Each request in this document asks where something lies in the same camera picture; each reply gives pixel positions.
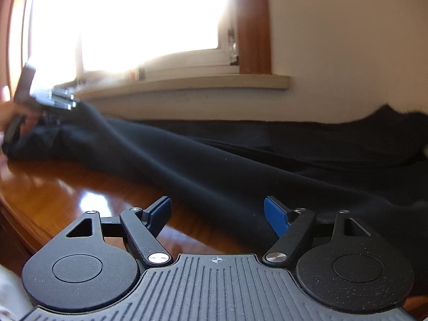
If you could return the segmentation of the person's left hand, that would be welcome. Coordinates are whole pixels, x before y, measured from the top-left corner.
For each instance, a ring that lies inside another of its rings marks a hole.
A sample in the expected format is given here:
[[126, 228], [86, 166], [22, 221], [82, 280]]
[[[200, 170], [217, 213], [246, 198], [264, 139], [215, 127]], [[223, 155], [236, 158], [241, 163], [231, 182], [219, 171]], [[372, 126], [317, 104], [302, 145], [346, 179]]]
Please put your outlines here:
[[10, 151], [28, 134], [42, 115], [40, 108], [29, 107], [14, 101], [1, 102], [1, 151], [9, 158]]

